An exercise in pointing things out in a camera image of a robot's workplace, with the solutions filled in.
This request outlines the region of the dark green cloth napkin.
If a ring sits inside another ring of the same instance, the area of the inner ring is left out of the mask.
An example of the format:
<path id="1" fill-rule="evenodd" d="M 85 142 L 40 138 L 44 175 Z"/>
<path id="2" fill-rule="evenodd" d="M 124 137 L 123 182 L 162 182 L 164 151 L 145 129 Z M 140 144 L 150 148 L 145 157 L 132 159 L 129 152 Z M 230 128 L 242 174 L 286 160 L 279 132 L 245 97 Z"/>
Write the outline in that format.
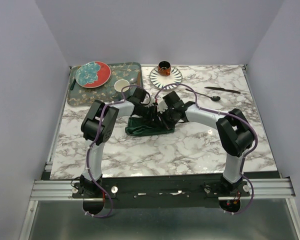
<path id="1" fill-rule="evenodd" d="M 133 137 L 147 137 L 174 133 L 175 128 L 167 128 L 161 123 L 150 122 L 144 118 L 130 117 L 125 133 Z"/>

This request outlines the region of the black spoon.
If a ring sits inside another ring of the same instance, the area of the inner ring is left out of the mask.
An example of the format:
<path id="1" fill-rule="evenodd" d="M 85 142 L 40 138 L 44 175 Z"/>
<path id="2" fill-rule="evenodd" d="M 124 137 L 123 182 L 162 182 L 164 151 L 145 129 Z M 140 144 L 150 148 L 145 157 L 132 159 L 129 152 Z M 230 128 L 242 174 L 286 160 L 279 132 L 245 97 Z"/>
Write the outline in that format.
<path id="1" fill-rule="evenodd" d="M 207 95 L 207 94 L 203 94 L 203 93 L 199 93 L 199 92 L 196 92 L 196 91 L 192 91 L 192 90 L 189 89 L 189 88 L 186 88 L 185 90 L 186 90 L 187 92 L 193 93 L 197 99 L 199 98 L 199 96 L 203 96 L 203 97 L 206 97 L 206 98 L 210 99 L 210 100 L 213 101 L 213 102 L 219 102 L 219 101 L 221 100 L 221 98 L 220 98 L 219 96 L 217 96 L 217 95 L 209 96 L 209 95 Z"/>

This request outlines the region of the black knife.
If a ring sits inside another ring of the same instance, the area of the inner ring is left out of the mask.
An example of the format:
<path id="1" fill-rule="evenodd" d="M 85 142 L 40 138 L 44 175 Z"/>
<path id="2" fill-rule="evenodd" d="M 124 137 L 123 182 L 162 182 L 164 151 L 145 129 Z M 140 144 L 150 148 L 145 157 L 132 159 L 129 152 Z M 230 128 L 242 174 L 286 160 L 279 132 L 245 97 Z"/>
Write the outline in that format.
<path id="1" fill-rule="evenodd" d="M 233 93 L 233 94 L 241 94 L 240 91 L 233 90 L 233 89 L 226 89 L 226 88 L 222 88 L 222 87 L 206 86 L 204 88 L 205 89 L 209 89 L 209 90 L 215 90 L 215 91 L 222 91 L 222 92 L 227 92 L 227 93 Z"/>

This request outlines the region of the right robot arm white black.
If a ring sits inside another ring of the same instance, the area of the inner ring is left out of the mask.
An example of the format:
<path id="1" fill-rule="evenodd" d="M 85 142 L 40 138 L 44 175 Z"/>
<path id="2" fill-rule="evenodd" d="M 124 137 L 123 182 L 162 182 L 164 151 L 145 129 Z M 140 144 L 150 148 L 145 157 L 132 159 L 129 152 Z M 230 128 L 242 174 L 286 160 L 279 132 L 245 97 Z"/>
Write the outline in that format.
<path id="1" fill-rule="evenodd" d="M 220 183 L 220 191 L 231 196 L 238 190 L 242 179 L 244 159 L 258 140 L 257 134 L 241 110 L 230 112 L 199 107 L 195 101 L 183 102 L 175 91 L 156 100 L 157 112 L 163 124 L 171 128 L 177 122 L 198 123 L 216 129 L 226 152 L 226 163 Z"/>

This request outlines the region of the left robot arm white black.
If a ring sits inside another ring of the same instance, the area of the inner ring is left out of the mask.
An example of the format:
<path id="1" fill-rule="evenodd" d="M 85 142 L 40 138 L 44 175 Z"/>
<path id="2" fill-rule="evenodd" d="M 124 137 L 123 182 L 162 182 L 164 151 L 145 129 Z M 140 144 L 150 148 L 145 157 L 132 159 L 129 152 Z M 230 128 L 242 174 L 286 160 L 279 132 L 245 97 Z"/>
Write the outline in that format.
<path id="1" fill-rule="evenodd" d="M 117 118 L 136 115 L 147 128 L 161 127 L 157 110 L 149 103 L 144 103 L 150 94 L 138 87 L 133 94 L 117 102 L 104 103 L 95 100 L 81 125 L 83 138 L 87 141 L 85 170 L 79 178 L 83 191 L 91 198 L 101 191 L 98 183 L 102 177 L 102 160 L 105 143 L 111 137 Z"/>

